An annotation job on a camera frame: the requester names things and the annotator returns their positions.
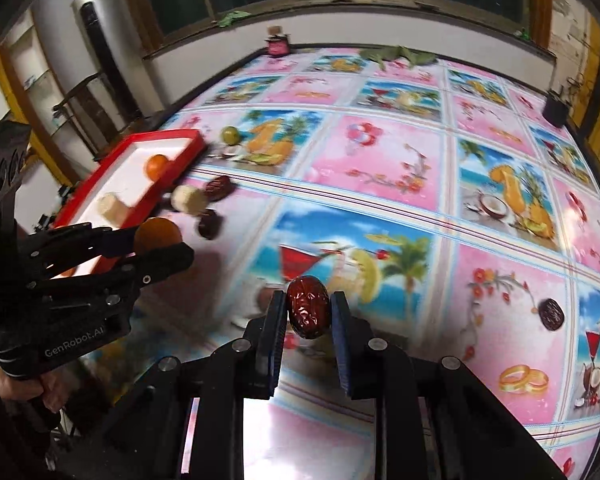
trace white food piece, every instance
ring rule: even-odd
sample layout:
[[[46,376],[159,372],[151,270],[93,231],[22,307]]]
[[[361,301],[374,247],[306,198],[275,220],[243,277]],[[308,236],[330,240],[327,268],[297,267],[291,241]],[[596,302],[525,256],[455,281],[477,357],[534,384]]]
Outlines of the white food piece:
[[[122,202],[115,193],[107,193],[98,200],[98,213],[113,227],[122,227],[129,212],[129,206]]]
[[[171,193],[171,205],[176,211],[198,216],[209,202],[201,189],[195,186],[178,186]]]

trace date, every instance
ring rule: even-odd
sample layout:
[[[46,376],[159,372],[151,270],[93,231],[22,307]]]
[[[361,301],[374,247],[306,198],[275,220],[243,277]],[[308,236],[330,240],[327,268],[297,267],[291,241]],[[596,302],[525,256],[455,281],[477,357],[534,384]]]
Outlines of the date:
[[[286,309],[291,326],[303,339],[316,339],[331,327],[329,294],[315,276],[300,276],[289,283]]]

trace metal bolt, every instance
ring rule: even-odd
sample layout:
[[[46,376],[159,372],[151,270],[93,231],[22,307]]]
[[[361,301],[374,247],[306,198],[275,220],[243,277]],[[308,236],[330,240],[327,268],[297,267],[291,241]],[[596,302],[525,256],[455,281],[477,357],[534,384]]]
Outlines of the metal bolt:
[[[389,346],[384,339],[380,339],[379,337],[370,339],[367,344],[369,345],[369,348],[376,351],[386,350],[386,348]]]
[[[246,352],[249,348],[251,348],[251,341],[248,339],[236,339],[231,344],[231,348],[233,348],[236,352]]]
[[[158,370],[161,372],[169,372],[178,366],[178,360],[175,357],[163,357],[158,361]]]
[[[105,300],[105,302],[109,305],[116,305],[118,303],[120,303],[120,296],[117,294],[111,294],[110,296],[107,296],[107,299]]]
[[[460,367],[460,360],[456,357],[448,355],[442,358],[442,365],[447,370],[458,370]]]

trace table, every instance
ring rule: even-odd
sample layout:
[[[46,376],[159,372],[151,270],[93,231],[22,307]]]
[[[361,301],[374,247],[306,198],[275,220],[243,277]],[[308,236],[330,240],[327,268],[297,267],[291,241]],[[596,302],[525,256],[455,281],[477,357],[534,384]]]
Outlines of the table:
[[[259,56],[207,87],[160,129],[209,144],[186,184],[238,189],[212,206],[213,241],[159,212],[196,261],[86,358],[114,395],[162,355],[238,337],[312,274],[410,354],[461,358],[577,478],[600,428],[600,188],[542,95],[454,60],[382,70],[349,47]],[[245,405],[245,477],[367,478],[372,409],[339,390],[328,335],[289,329],[276,395]]]

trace finger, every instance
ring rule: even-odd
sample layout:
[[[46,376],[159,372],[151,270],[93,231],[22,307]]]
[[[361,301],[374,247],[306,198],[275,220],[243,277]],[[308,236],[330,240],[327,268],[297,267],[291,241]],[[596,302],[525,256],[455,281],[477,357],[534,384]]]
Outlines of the finger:
[[[45,391],[51,391],[58,384],[59,375],[55,371],[46,372],[40,375],[40,382],[44,386]]]
[[[60,399],[57,395],[46,392],[42,395],[42,403],[50,412],[53,413],[57,413],[64,405],[62,399]]]
[[[44,393],[44,388],[39,381],[31,379],[28,381],[16,381],[11,379],[10,400],[31,400]]]
[[[0,398],[6,400],[30,400],[42,395],[44,388],[35,379],[17,381],[0,368]]]

